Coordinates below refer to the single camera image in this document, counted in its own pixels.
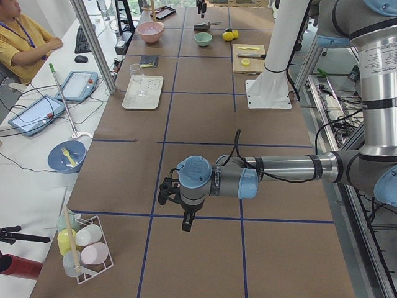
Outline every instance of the wooden cutting board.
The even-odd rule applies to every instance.
[[[259,50],[243,50],[238,47],[255,47],[260,48]],[[265,60],[264,59],[252,59],[248,58],[251,62],[249,66],[241,65],[241,60],[244,58],[237,57],[238,53],[242,54],[266,54],[265,47],[263,45],[237,45],[233,44],[233,72],[234,73],[261,73],[263,72]]]

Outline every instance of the lemon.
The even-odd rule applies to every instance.
[[[231,33],[233,33],[233,36],[234,36],[233,39],[237,39],[238,38],[238,31],[237,30],[233,30]]]
[[[227,31],[227,32],[224,32],[222,34],[222,38],[223,38],[223,40],[226,40],[227,42],[230,42],[231,40],[234,39],[234,35],[233,35],[232,32]]]
[[[248,66],[250,64],[251,64],[251,62],[248,59],[244,58],[241,60],[241,65],[243,65],[243,66]]]

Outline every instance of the lanyard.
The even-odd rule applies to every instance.
[[[26,38],[24,38],[23,36],[21,36],[20,34],[18,34],[17,32],[15,32],[14,30],[12,30],[10,27],[8,27],[8,26],[7,26],[5,23],[3,23],[3,22],[0,22],[0,26],[6,28],[7,30],[10,30],[12,33],[18,35],[20,38],[22,38],[23,40],[25,40],[32,48],[35,48],[36,46],[35,46],[35,44],[33,43],[33,40],[32,40],[32,38],[30,37],[29,33],[27,33],[27,31],[25,30],[24,26],[22,26],[22,24],[21,24],[17,19],[15,19],[15,20],[17,21],[19,27],[24,31],[24,33],[26,34],[26,36],[27,36],[27,38],[28,38],[29,40],[27,40]]]

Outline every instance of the black keyboard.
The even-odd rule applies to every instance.
[[[88,53],[91,52],[91,49],[89,48],[88,40],[83,32],[83,28],[81,26],[77,30],[77,35],[76,35],[76,48],[74,49],[75,54],[81,54],[81,53]]]

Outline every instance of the black mouse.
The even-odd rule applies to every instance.
[[[74,62],[76,63],[87,63],[88,62],[88,57],[83,56],[83,55],[77,55],[76,58],[74,59]]]

